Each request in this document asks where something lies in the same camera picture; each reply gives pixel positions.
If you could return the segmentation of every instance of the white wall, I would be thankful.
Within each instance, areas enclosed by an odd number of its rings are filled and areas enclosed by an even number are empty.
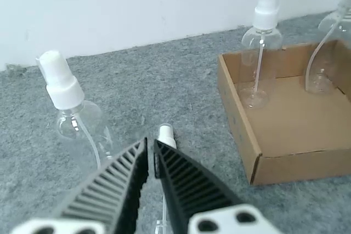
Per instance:
[[[281,0],[281,19],[339,0]],[[90,55],[249,25],[256,0],[0,0],[0,70],[59,49]]]

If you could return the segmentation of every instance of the bottle neck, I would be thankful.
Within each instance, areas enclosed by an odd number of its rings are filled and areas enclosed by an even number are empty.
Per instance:
[[[351,20],[351,7],[340,5],[337,11],[339,15],[343,16],[343,19]]]
[[[255,32],[260,34],[260,35],[261,34],[265,34],[266,35],[266,34],[270,34],[270,33],[273,32],[272,28],[270,30],[260,30],[260,29],[254,27],[254,29],[255,29]]]
[[[72,109],[68,109],[68,110],[60,110],[60,113],[63,116],[73,116],[74,114],[80,112],[82,109],[84,108],[84,104],[83,102],[81,104],[79,104],[77,107],[74,107]]]

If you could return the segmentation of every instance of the cardboard box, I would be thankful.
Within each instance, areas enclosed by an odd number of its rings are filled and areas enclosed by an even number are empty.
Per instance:
[[[245,109],[236,92],[241,53],[219,56],[218,88],[250,184],[351,174],[351,52],[340,42],[328,45],[338,65],[332,94],[303,89],[316,45],[293,45],[282,51],[274,94],[262,109]]]

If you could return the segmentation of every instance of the bottle cap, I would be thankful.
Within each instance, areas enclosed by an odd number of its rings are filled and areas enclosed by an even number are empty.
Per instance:
[[[253,26],[259,30],[271,30],[278,24],[279,0],[258,0],[254,9]]]
[[[160,132],[157,139],[166,145],[177,148],[176,141],[174,141],[173,127],[168,123],[160,125]]]
[[[58,51],[45,52],[36,60],[56,109],[69,110],[83,102],[84,92],[67,61]]]
[[[344,8],[351,8],[351,0],[341,0],[339,6]]]

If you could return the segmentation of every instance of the transparent bottle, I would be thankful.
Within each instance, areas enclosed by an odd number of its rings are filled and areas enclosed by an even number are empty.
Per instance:
[[[260,108],[266,105],[274,90],[278,53],[273,56],[269,50],[280,50],[282,35],[279,30],[249,29],[241,41],[243,51],[239,69],[239,97],[244,106]]]
[[[63,147],[86,175],[116,153],[107,120],[93,102],[83,101],[72,109],[60,110],[56,130]]]
[[[84,100],[84,92],[58,51],[37,59],[47,92],[59,110],[56,130],[62,146],[88,175],[116,154],[111,129],[101,109]]]
[[[242,38],[237,89],[244,107],[263,107],[274,90],[280,52],[270,51],[279,51],[282,47],[282,35],[275,28],[278,9],[278,0],[259,0],[253,27]]]
[[[331,81],[337,70],[333,58],[336,41],[351,46],[351,0],[342,0],[336,11],[319,24],[321,42],[311,54],[304,75],[305,90],[315,94],[329,94],[335,86]]]

